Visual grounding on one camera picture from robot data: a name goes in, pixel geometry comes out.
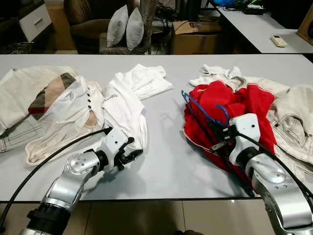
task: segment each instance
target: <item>cardboard box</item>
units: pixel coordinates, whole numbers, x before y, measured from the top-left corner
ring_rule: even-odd
[[[232,53],[230,36],[218,22],[173,22],[172,54]]]

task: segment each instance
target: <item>clothing pile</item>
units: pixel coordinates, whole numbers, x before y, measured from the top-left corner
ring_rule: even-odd
[[[209,151],[219,141],[194,101],[221,123],[226,122],[226,116],[218,105],[225,108],[229,118],[255,113],[261,132],[259,143],[313,190],[313,87],[290,88],[268,79],[242,76],[238,67],[226,70],[204,65],[202,71],[198,79],[189,81],[195,88],[189,94],[193,101],[189,99],[184,113],[186,137],[217,166],[243,179],[239,167],[230,168],[228,161]]]
[[[140,100],[172,89],[165,76],[161,66],[137,65],[117,73],[102,91],[71,67],[11,70],[0,80],[0,109],[5,111],[0,113],[0,151],[26,143],[26,163],[38,165],[62,146],[103,126],[119,127],[134,137],[126,154],[144,150],[148,131]]]

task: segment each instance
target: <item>white desk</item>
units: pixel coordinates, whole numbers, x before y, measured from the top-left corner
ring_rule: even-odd
[[[269,15],[246,15],[241,11],[218,11],[224,15],[261,53],[313,53],[313,45],[299,37],[296,29],[286,29]],[[271,36],[279,35],[286,47],[277,47]]]
[[[192,89],[188,80],[198,77],[203,64],[224,68],[237,65],[243,75],[266,77],[291,86],[313,84],[313,64],[302,55],[1,55],[0,61],[0,77],[10,68],[69,65],[101,87],[116,72],[128,71],[138,63],[165,68],[175,88],[143,101],[149,129],[145,156],[119,174],[98,173],[86,184],[86,188],[97,187],[85,192],[82,200],[246,197],[227,173],[186,142],[181,132],[184,101],[180,91]],[[17,201],[40,201],[66,160],[59,158],[39,170]],[[0,201],[7,201],[29,172],[23,147],[0,154]]]

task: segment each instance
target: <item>silver robot arm segment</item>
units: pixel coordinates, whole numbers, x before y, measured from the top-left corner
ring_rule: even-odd
[[[30,211],[31,220],[20,235],[61,235],[70,214],[79,201],[84,184],[99,171],[108,172],[117,166],[131,162],[142,153],[136,151],[125,157],[124,148],[134,139],[117,128],[110,128],[102,137],[98,149],[90,149],[68,158],[62,174],[52,183],[38,209]]]
[[[258,141],[258,119],[246,114],[230,120],[238,132]],[[236,146],[230,154],[234,165],[245,168],[255,191],[261,195],[272,227],[277,235],[313,235],[312,209],[301,189],[284,168],[258,147],[236,136]]]

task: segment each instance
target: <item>red clothing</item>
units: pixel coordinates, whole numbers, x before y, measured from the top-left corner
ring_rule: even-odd
[[[270,92],[263,90],[256,84],[248,84],[247,88],[241,88],[234,93],[232,89],[222,81],[215,81],[209,85],[196,86],[189,95],[192,96],[212,118],[219,120],[221,123],[226,122],[226,117],[221,109],[215,107],[217,104],[222,105],[226,109],[229,118],[247,113],[256,114],[261,132],[259,143],[274,152],[276,140],[272,128],[266,119],[269,106],[274,101],[274,96]],[[208,138],[200,127],[187,105],[184,111],[186,120],[184,126],[185,135],[197,145],[210,148],[219,141],[216,139],[214,132],[212,132],[206,124],[203,112],[192,101],[189,101],[189,103],[210,138]],[[218,167],[229,171],[229,168],[219,156],[207,151],[204,152]],[[232,166],[232,168],[238,175],[241,175],[236,166]]]

